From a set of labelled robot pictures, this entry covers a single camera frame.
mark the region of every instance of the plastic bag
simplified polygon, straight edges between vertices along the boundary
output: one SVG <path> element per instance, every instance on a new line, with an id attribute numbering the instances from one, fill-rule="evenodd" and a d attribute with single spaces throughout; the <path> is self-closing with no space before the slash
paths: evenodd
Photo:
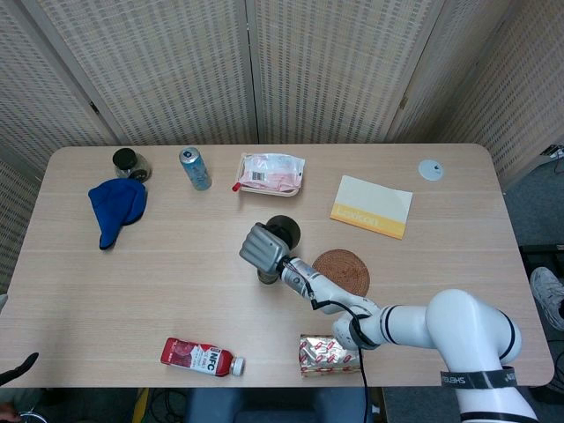
<path id="1" fill-rule="evenodd" d="M 301 186 L 306 161 L 288 154 L 250 154 L 243 161 L 239 183 L 256 189 L 291 191 Z"/>

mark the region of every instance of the snack package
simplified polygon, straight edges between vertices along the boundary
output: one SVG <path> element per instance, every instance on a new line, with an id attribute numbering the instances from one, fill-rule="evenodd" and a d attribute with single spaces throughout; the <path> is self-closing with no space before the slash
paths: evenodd
<path id="1" fill-rule="evenodd" d="M 359 352 L 346 350 L 332 336 L 301 335 L 298 360 L 302 377 L 360 371 Z"/>
<path id="2" fill-rule="evenodd" d="M 304 159 L 288 154 L 250 154 L 238 182 L 250 188 L 292 191 L 301 186 L 305 164 Z"/>

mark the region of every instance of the woven coaster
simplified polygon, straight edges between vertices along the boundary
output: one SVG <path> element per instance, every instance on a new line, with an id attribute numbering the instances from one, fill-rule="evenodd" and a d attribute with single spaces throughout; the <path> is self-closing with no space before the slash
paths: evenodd
<path id="1" fill-rule="evenodd" d="M 370 287 L 367 266 L 351 251 L 332 249 L 314 261 L 314 269 L 349 293 L 364 297 Z"/>

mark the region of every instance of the woven screen panel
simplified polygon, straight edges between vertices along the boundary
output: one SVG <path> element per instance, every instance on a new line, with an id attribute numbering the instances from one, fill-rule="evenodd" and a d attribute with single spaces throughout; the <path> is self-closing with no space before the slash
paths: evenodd
<path id="1" fill-rule="evenodd" d="M 66 145 L 103 145 L 102 133 L 0 2 L 0 146 L 42 171 Z"/>
<path id="2" fill-rule="evenodd" d="M 440 122 L 439 141 L 478 143 L 503 186 L 564 136 L 564 3 L 524 2 L 465 95 Z"/>
<path id="3" fill-rule="evenodd" d="M 253 142 L 234 1 L 39 3 L 132 144 Z"/>
<path id="4" fill-rule="evenodd" d="M 0 161 L 0 293 L 8 290 L 39 187 Z"/>
<path id="5" fill-rule="evenodd" d="M 256 0 L 266 141 L 382 142 L 431 3 Z"/>
<path id="6" fill-rule="evenodd" d="M 387 141 L 434 142 L 429 131 L 479 58 L 508 9 L 509 0 L 451 0 L 429 38 L 410 86 L 405 108 Z"/>

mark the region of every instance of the red juice bottle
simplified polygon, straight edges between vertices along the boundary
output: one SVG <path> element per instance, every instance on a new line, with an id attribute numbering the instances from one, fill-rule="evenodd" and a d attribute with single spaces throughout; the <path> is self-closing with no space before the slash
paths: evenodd
<path id="1" fill-rule="evenodd" d="M 241 376 L 245 367 L 245 359 L 234 357 L 228 350 L 176 338 L 167 339 L 160 362 L 215 376 Z"/>

